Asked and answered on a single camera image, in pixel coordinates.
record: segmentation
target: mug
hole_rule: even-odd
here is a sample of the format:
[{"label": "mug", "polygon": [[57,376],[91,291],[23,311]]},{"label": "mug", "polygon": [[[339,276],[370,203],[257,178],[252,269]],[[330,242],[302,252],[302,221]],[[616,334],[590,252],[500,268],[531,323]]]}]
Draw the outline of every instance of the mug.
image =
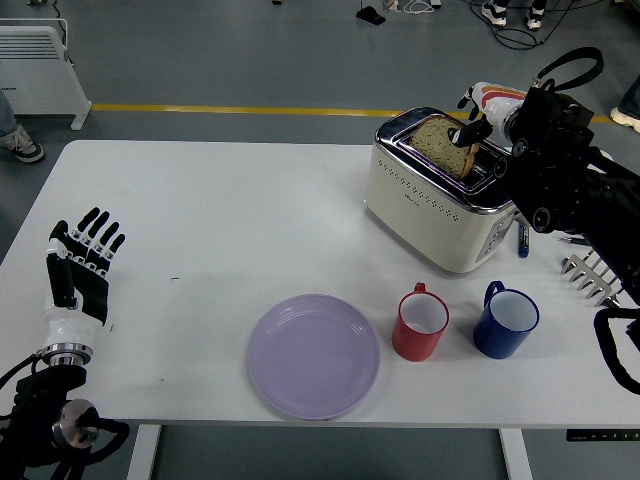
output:
[{"label": "mug", "polygon": [[491,358],[507,358],[540,321],[535,302],[524,293],[493,281],[484,296],[484,311],[473,329],[473,342]]},{"label": "mug", "polygon": [[424,283],[417,283],[400,301],[391,343],[401,357],[421,362],[431,356],[448,324],[447,305],[427,292]]}]

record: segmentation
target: table leg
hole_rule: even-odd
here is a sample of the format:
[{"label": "table leg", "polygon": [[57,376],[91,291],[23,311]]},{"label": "table leg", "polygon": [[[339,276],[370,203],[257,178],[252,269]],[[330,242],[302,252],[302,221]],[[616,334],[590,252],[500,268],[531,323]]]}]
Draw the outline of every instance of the table leg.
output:
[{"label": "table leg", "polygon": [[162,425],[140,425],[127,480],[150,480]]},{"label": "table leg", "polygon": [[527,449],[518,428],[501,428],[500,441],[509,480],[533,480]]}]

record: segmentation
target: purple plate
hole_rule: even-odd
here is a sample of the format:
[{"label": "purple plate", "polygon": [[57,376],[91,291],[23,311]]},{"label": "purple plate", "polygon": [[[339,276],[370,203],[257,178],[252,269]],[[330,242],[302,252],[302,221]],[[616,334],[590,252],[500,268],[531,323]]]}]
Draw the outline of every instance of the purple plate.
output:
[{"label": "purple plate", "polygon": [[249,341],[249,373],[267,402],[305,420],[354,408],[378,375],[380,349],[367,319],[328,295],[301,295],[260,319]]}]

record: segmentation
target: person's foot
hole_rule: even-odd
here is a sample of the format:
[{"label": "person's foot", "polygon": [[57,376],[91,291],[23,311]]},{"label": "person's foot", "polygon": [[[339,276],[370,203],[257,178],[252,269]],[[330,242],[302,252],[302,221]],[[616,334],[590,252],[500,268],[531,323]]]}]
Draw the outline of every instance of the person's foot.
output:
[{"label": "person's foot", "polygon": [[482,15],[488,18],[494,27],[504,27],[507,24],[507,9],[498,7],[493,2],[482,5]]},{"label": "person's foot", "polygon": [[20,124],[15,132],[0,137],[0,147],[11,150],[14,157],[25,163],[37,162],[44,158],[44,149],[31,140]]},{"label": "person's foot", "polygon": [[527,10],[527,28],[529,30],[540,30],[542,17],[544,17],[544,9],[536,10],[533,7],[529,7],[529,10]]},{"label": "person's foot", "polygon": [[630,117],[629,115],[625,115],[618,110],[618,107],[611,110],[611,120],[619,123],[620,125],[624,125],[625,127],[631,127],[636,132],[640,133],[640,120]]}]

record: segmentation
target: blue mug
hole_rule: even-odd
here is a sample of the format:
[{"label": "blue mug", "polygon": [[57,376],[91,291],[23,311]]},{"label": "blue mug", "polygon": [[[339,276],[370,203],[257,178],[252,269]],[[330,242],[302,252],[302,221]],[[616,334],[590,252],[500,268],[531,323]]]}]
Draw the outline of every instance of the blue mug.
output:
[{"label": "blue mug", "polygon": [[531,298],[494,281],[484,295],[484,311],[473,329],[473,342],[488,357],[507,358],[539,321],[540,311]]}]

